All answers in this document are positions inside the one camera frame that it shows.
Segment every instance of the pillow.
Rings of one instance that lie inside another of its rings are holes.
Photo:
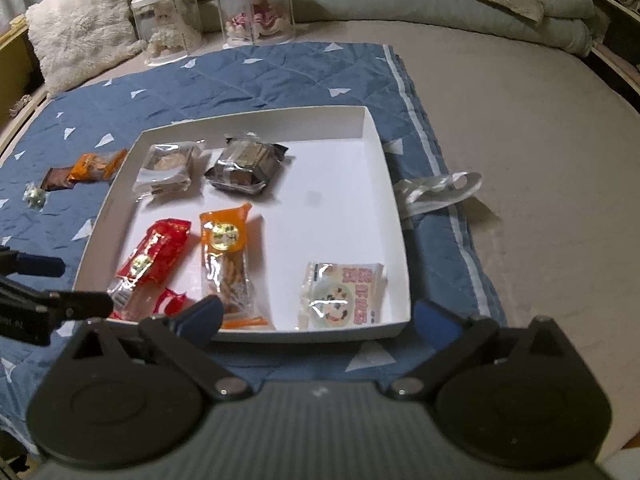
[[[29,40],[52,95],[140,51],[127,0],[44,0],[26,15]]]

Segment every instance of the beige bedsheet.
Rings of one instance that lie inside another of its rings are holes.
[[[604,387],[602,456],[640,430],[640,116],[577,58],[461,30],[319,23],[301,41],[392,44],[450,169],[484,176],[467,203],[512,326],[553,316]],[[209,49],[222,42],[212,38]],[[144,70],[140,58],[105,80]]]

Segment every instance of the white plastic bag handle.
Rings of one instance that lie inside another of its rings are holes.
[[[466,184],[456,189],[454,184],[466,178]],[[394,192],[398,203],[400,219],[428,213],[448,207],[475,195],[482,186],[480,173],[459,171],[427,178],[403,179],[396,183]]]

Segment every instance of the red snack package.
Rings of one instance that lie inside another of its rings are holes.
[[[116,273],[116,279],[107,292],[113,300],[114,312],[125,320],[140,320],[151,312],[138,312],[143,307],[142,298],[128,309],[133,291],[146,283],[162,285],[189,238],[191,222],[167,218],[155,222],[132,255]]]
[[[170,288],[166,288],[160,294],[158,301],[156,301],[154,314],[165,314],[169,317],[175,316],[183,309],[186,300],[186,294],[176,294]]]

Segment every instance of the blue quilted blanket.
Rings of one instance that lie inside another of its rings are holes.
[[[447,171],[401,61],[378,44],[291,43],[244,47],[79,88],[59,95],[36,118],[0,168],[0,237],[30,253],[62,257],[60,279],[15,276],[36,288],[72,286],[107,183],[52,192],[41,212],[21,201],[25,184],[86,152],[129,148],[142,130],[215,115],[309,105],[364,105],[380,133],[392,181]],[[429,298],[461,315],[504,322],[458,206],[415,216],[404,225],[412,298]],[[31,450],[28,402],[68,340],[36,348],[0,338],[0,426]],[[265,379],[388,382],[433,350],[409,325],[391,340],[303,346],[213,344],[209,353],[259,386]]]

